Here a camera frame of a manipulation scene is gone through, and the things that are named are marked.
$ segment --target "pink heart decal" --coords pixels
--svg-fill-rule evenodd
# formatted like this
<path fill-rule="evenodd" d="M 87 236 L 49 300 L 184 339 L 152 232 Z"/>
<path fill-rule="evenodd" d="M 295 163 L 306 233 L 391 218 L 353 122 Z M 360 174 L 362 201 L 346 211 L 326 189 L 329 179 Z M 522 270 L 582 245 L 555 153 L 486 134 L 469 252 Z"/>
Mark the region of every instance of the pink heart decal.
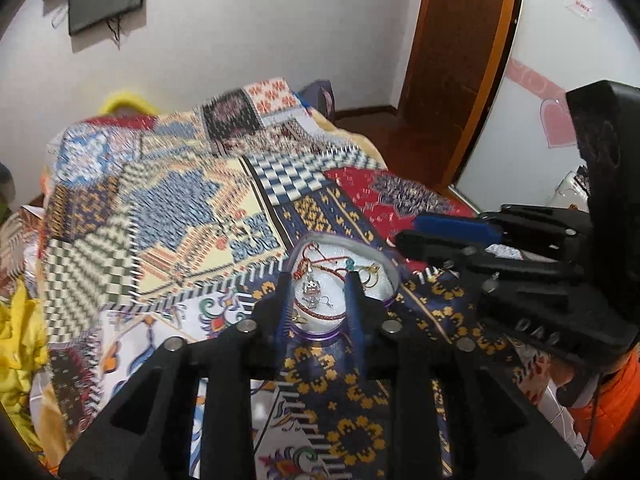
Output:
<path fill-rule="evenodd" d="M 561 103 L 557 99 L 542 101 L 540 121 L 550 148 L 562 148 L 576 143 L 574 123 L 566 103 Z"/>

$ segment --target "yellow cloth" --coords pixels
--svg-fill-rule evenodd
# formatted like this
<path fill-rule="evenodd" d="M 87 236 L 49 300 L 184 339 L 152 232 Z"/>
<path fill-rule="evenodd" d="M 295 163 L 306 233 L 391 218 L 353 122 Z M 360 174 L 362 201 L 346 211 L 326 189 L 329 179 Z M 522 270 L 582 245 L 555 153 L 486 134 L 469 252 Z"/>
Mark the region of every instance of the yellow cloth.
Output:
<path fill-rule="evenodd" d="M 20 436 L 36 451 L 42 447 L 26 408 L 33 373 L 48 359 L 42 307 L 28 298 L 18 280 L 11 307 L 0 302 L 0 402 Z"/>

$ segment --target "quilt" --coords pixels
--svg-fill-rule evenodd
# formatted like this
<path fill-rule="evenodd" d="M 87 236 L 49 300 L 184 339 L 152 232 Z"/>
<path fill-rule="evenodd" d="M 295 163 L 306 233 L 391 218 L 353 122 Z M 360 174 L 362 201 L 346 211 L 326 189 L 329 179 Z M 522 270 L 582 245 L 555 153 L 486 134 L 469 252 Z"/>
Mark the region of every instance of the quilt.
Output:
<path fill-rule="evenodd" d="M 74 124 L 50 143 L 47 166 L 38 286 L 71 443 L 166 338 L 217 337 L 249 316 L 306 232 L 381 249 L 421 212 L 470 215 L 319 128 L 281 78 L 189 112 Z M 434 340 L 470 338 L 535 402 L 545 356 L 485 334 L 455 275 L 396 264 L 389 316 L 408 309 Z M 194 414 L 196 477 L 206 386 Z M 432 386 L 448 476 L 446 399 Z M 346 335 L 318 347 L 290 334 L 277 380 L 252 383 L 257 477 L 384 478 L 389 395 L 358 375 Z"/>

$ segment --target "red fabric patch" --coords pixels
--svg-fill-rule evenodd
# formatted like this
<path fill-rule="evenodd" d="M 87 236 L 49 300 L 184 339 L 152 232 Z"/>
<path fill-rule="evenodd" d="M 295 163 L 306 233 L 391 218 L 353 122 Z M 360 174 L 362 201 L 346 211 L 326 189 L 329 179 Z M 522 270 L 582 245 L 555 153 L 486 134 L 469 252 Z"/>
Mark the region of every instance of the red fabric patch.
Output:
<path fill-rule="evenodd" d="M 83 122 L 95 124 L 96 126 L 119 126 L 121 128 L 130 128 L 131 130 L 153 130 L 156 124 L 156 116 L 138 115 L 135 117 L 117 117 L 113 115 L 103 115 L 92 117 Z"/>
<path fill-rule="evenodd" d="M 414 228 L 418 213 L 474 216 L 473 211 L 462 202 L 439 196 L 418 182 L 399 178 L 386 170 L 340 168 L 325 171 L 324 174 L 349 195 L 390 245 L 394 245 L 397 233 Z M 407 261 L 407 266 L 411 270 L 424 269 L 424 263 L 419 262 Z"/>

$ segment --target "pink stripe decal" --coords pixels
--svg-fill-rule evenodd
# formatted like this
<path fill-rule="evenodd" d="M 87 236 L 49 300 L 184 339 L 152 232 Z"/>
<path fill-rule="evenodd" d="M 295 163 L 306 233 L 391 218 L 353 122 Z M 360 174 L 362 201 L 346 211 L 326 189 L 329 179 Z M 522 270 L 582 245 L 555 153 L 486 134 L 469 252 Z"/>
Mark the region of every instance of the pink stripe decal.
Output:
<path fill-rule="evenodd" d="M 550 148 L 573 146 L 576 143 L 574 124 L 563 88 L 513 57 L 509 58 L 504 75 L 542 99 L 540 122 Z"/>

